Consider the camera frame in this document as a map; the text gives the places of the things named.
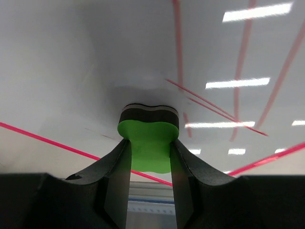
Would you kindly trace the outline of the pink framed whiteboard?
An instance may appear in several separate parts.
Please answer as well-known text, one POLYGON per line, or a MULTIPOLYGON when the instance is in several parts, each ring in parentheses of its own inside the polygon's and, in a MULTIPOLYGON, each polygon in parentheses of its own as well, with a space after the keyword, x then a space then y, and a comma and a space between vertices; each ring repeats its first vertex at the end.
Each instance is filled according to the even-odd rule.
POLYGON ((304 1, 1 1, 1 173, 85 168, 131 103, 222 172, 304 174, 304 1))

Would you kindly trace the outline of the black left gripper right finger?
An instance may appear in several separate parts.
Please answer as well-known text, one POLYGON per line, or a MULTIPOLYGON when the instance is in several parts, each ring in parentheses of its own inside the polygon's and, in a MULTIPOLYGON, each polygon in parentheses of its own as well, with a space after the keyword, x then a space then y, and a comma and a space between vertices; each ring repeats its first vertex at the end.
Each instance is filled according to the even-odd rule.
POLYGON ((302 229, 304 176, 225 174, 171 143, 170 164, 180 229, 302 229))

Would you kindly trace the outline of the green foam eraser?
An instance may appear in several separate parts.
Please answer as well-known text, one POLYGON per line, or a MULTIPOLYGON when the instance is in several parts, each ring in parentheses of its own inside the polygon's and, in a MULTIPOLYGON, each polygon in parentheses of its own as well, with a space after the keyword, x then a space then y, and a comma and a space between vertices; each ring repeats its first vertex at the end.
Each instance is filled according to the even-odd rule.
POLYGON ((132 170, 170 173, 171 142, 179 136, 179 114, 174 108, 129 104, 122 110, 117 130, 131 143, 132 170))

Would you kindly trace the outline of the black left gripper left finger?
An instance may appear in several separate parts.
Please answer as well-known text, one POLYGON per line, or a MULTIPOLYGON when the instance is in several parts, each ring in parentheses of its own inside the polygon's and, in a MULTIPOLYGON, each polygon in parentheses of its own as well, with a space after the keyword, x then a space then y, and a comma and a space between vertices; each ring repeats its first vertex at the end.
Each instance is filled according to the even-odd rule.
POLYGON ((3 229, 123 229, 132 152, 122 140, 85 169, 59 179, 47 173, 0 176, 3 229))

